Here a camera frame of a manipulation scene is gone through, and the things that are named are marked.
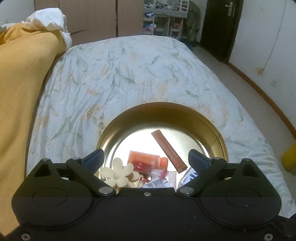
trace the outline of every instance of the white cloth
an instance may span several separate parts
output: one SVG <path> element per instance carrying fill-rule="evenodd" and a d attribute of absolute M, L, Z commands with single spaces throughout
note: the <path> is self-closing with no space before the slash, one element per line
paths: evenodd
<path fill-rule="evenodd" d="M 208 118 L 222 134 L 229 161 L 252 158 L 282 198 L 280 215 L 296 206 L 270 145 L 238 100 L 181 42 L 158 36 L 121 37 L 70 48 L 47 75 L 35 119 L 28 173 L 40 159 L 84 157 L 123 111 L 173 102 Z"/>
<path fill-rule="evenodd" d="M 6 32 L 8 29 L 10 29 L 13 25 L 16 23 L 6 23 L 0 26 L 0 33 Z"/>
<path fill-rule="evenodd" d="M 72 45 L 70 33 L 67 30 L 67 19 L 59 8 L 45 8 L 34 12 L 22 24 L 39 30 L 46 28 L 49 31 L 60 30 L 67 49 Z"/>

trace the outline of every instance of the wall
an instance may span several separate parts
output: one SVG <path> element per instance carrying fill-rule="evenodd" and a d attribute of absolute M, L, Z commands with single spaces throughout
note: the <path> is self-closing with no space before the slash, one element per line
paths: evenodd
<path fill-rule="evenodd" d="M 296 128 L 296 3 L 293 0 L 244 0 L 229 62 L 251 78 Z M 264 69 L 263 75 L 258 74 L 260 68 Z"/>
<path fill-rule="evenodd" d="M 190 0 L 194 2 L 200 8 L 200 30 L 196 35 L 196 40 L 200 42 L 202 37 L 202 28 L 205 20 L 205 11 L 207 8 L 207 0 Z"/>
<path fill-rule="evenodd" d="M 34 0 L 4 0 L 0 3 L 0 25 L 21 22 L 34 11 Z"/>

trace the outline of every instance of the door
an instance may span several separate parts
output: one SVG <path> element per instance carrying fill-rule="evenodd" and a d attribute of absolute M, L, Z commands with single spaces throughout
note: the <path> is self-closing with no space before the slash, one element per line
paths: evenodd
<path fill-rule="evenodd" d="M 219 61 L 228 62 L 243 0 L 208 0 L 201 46 Z"/>

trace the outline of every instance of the baseboard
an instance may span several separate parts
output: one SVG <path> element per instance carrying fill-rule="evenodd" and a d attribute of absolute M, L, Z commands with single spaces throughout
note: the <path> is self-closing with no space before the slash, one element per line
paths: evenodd
<path fill-rule="evenodd" d="M 273 110 L 278 114 L 278 116 L 281 118 L 281 120 L 287 126 L 287 128 L 291 132 L 292 136 L 296 139 L 295 127 L 292 125 L 292 123 L 289 121 L 289 119 L 285 116 L 285 114 L 281 111 L 281 109 L 276 105 L 276 103 L 274 103 L 274 101 L 253 80 L 251 80 L 247 75 L 245 75 L 243 72 L 241 72 L 237 67 L 235 67 L 231 63 L 227 63 L 227 65 L 234 72 L 236 72 L 243 80 L 245 80 L 250 86 L 252 86 L 253 89 L 256 90 L 259 93 L 259 95 L 262 96 L 263 99 L 265 99 L 265 101 L 273 108 Z"/>

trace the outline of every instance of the yellow object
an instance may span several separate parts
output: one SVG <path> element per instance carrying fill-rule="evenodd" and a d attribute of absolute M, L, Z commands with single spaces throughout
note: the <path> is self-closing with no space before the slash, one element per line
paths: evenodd
<path fill-rule="evenodd" d="M 287 171 L 296 167 L 296 143 L 284 154 L 281 162 Z"/>
<path fill-rule="evenodd" d="M 11 198 L 24 180 L 34 108 L 46 73 L 66 50 L 59 30 L 21 23 L 0 33 L 0 232 L 18 226 Z"/>

